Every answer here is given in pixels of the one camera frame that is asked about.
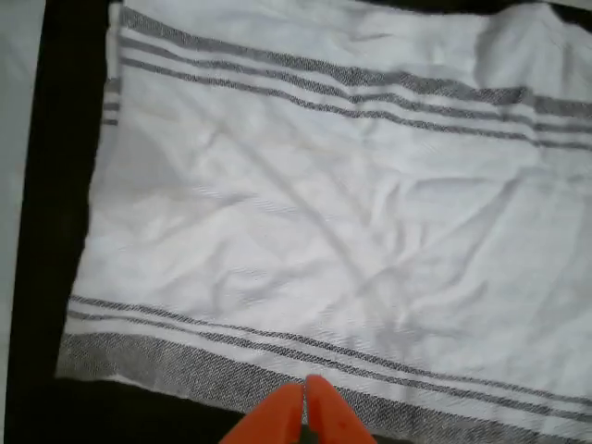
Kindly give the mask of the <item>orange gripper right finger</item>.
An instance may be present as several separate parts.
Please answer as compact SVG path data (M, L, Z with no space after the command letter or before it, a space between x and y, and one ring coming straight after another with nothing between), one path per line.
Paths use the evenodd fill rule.
M319 375L305 379L308 426L324 444L374 444L352 407Z

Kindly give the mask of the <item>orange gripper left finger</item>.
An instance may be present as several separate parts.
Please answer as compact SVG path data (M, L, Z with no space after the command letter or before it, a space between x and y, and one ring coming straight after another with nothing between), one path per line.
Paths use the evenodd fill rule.
M220 444L291 444L300 439L304 385L289 383L264 398Z

